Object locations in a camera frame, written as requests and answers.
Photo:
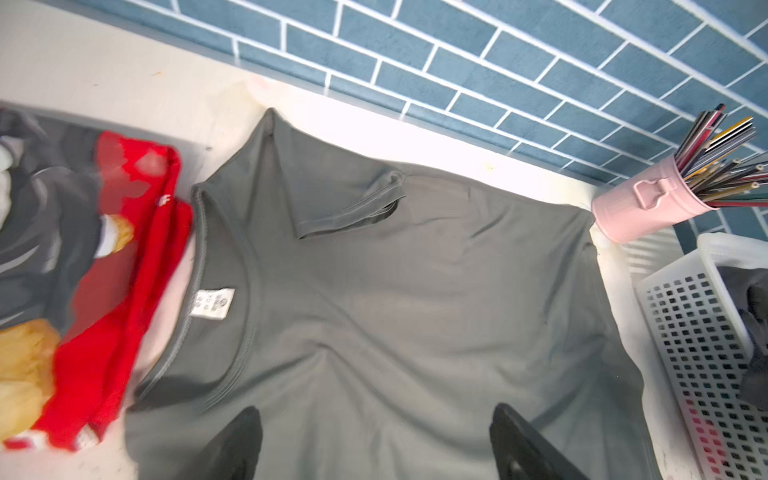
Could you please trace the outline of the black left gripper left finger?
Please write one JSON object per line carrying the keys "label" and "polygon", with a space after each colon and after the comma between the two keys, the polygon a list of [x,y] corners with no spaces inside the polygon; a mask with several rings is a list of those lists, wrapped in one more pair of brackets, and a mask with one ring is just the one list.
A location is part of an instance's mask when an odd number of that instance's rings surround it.
{"label": "black left gripper left finger", "polygon": [[263,442],[260,412],[242,410],[175,476],[181,480],[252,480]]}

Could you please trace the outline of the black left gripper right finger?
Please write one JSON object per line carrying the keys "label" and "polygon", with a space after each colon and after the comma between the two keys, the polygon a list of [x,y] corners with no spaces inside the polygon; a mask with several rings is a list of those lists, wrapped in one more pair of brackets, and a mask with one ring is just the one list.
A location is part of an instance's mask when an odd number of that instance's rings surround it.
{"label": "black left gripper right finger", "polygon": [[501,480],[587,480],[516,410],[499,403],[489,427],[490,442]]}

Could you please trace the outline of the grey t shirt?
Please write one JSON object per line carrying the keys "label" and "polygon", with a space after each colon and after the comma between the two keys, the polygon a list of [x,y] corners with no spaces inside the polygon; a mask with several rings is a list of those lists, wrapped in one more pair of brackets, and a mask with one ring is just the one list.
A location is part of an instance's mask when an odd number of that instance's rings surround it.
{"label": "grey t shirt", "polygon": [[199,474],[232,427],[248,479],[494,479],[502,403],[591,479],[659,477],[589,211],[272,109],[191,201],[182,311],[125,417],[140,478]]}

